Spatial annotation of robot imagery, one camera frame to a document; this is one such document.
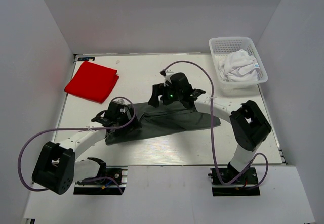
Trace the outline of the dark green t-shirt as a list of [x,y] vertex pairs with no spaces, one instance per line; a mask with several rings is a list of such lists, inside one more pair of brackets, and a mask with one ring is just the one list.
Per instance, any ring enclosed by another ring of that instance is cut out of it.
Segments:
[[107,145],[209,129],[211,126],[209,114],[186,109],[180,102],[158,108],[147,103],[137,103],[134,107],[141,127],[124,135],[107,136]]

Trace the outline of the white t-shirt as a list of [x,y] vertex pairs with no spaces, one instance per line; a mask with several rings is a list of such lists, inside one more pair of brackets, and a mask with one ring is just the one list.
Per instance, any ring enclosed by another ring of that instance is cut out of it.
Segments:
[[251,82],[258,80],[260,66],[253,55],[241,49],[229,53],[219,61],[220,76],[226,82]]

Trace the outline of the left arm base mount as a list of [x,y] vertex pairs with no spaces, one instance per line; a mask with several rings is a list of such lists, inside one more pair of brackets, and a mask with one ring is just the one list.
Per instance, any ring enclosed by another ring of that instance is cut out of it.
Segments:
[[75,163],[75,195],[122,195],[127,184],[128,168],[108,166],[99,158],[89,157]]

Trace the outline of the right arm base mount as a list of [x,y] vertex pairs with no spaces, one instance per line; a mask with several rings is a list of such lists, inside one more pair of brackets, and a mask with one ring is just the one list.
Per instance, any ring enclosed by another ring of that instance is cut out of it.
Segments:
[[230,185],[223,185],[219,181],[216,169],[211,168],[208,173],[211,180],[213,197],[239,197],[239,196],[260,196],[259,187],[253,186],[259,183],[256,169],[250,167],[242,176]]

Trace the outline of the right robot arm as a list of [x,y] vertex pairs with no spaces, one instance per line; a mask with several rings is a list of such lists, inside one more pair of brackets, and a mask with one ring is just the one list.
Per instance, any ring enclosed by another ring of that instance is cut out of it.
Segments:
[[247,177],[247,168],[260,144],[271,133],[272,128],[256,102],[232,103],[216,99],[201,89],[194,89],[184,73],[162,71],[164,82],[152,86],[148,104],[159,107],[173,102],[186,109],[206,113],[231,124],[237,147],[228,163],[229,178],[240,183]]

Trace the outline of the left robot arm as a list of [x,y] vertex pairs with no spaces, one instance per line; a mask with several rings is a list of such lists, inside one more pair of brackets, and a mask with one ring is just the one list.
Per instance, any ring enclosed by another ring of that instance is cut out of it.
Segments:
[[77,159],[91,146],[106,139],[109,133],[130,131],[136,126],[134,105],[111,101],[107,110],[99,112],[86,127],[77,128],[73,136],[43,145],[32,173],[32,181],[58,195],[64,194],[75,182],[109,181],[118,186],[114,178],[107,176],[107,165],[101,159]]

